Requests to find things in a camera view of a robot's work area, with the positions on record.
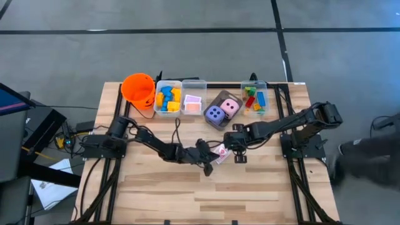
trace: yellow toy block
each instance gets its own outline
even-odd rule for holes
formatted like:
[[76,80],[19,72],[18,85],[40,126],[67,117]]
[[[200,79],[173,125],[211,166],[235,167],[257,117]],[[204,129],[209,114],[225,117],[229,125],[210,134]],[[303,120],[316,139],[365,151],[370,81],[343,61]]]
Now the yellow toy block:
[[171,92],[174,94],[174,101],[176,103],[180,103],[181,102],[181,90],[178,88],[173,88],[171,90]]
[[181,103],[179,102],[168,102],[167,108],[168,112],[176,112],[179,110]]
[[156,97],[157,107],[162,107],[163,106],[163,102],[164,102],[164,95],[161,92],[159,92],[157,94],[157,97]]
[[254,104],[253,108],[255,111],[258,111],[261,109],[261,106],[260,106],[260,104],[256,103],[256,104]]

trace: pink dice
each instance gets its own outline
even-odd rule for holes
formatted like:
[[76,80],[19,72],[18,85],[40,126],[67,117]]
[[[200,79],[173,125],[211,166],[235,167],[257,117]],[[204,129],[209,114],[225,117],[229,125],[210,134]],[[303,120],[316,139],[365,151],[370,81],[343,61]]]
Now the pink dice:
[[236,101],[227,99],[220,105],[220,108],[225,112],[226,119],[232,119],[235,113],[239,110],[239,105]]

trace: red toy block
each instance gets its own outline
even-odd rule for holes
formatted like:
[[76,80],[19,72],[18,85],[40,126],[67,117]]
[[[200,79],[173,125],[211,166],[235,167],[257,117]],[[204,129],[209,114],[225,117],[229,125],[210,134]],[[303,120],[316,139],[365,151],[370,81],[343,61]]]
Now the red toy block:
[[247,107],[247,108],[250,108],[251,105],[253,104],[254,100],[256,100],[256,98],[253,97],[253,96],[250,96],[249,99],[248,99],[247,102],[246,102],[246,107]]

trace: clear plastic bin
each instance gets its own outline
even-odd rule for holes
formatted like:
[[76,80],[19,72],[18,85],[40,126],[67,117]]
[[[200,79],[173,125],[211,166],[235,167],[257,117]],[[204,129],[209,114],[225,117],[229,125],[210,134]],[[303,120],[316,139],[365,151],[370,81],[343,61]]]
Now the clear plastic bin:
[[[201,107],[199,110],[185,109],[184,100],[186,95],[201,98]],[[207,82],[203,80],[183,80],[182,81],[182,98],[181,111],[185,115],[202,115],[207,107]]]
[[[251,104],[251,107],[246,107],[246,103],[249,99],[245,91],[245,87],[256,88],[256,92],[254,94],[255,100]],[[258,92],[262,93],[265,101],[265,106],[261,106],[264,111],[256,111],[254,110],[254,104],[260,103],[258,99]],[[242,81],[241,83],[241,97],[243,100],[244,107],[242,108],[243,114],[245,116],[257,117],[266,114],[269,110],[269,102],[268,102],[268,92],[267,92],[267,83],[265,81]]]
[[[156,97],[157,97],[157,94],[161,92],[161,88],[166,87],[166,86],[178,88],[182,91],[182,82],[181,81],[158,81],[157,86],[156,86]],[[154,102],[154,111],[162,117],[178,117],[181,113],[180,109],[176,112],[161,111],[161,107],[157,107],[156,102]]]

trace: paper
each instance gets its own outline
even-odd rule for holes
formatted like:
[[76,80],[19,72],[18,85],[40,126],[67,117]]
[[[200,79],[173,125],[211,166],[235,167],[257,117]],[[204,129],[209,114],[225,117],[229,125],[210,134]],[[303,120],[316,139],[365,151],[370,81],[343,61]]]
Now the paper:
[[218,147],[212,150],[212,152],[219,155],[219,158],[214,160],[217,164],[221,164],[231,154],[231,152],[225,148],[224,144],[220,144]]
[[[63,159],[56,164],[50,166],[52,169],[62,169],[62,171],[72,174],[73,170],[68,159]],[[53,208],[60,203],[65,197],[78,190],[75,187],[62,186],[50,182],[32,180],[32,184],[39,196],[40,202],[44,210]]]

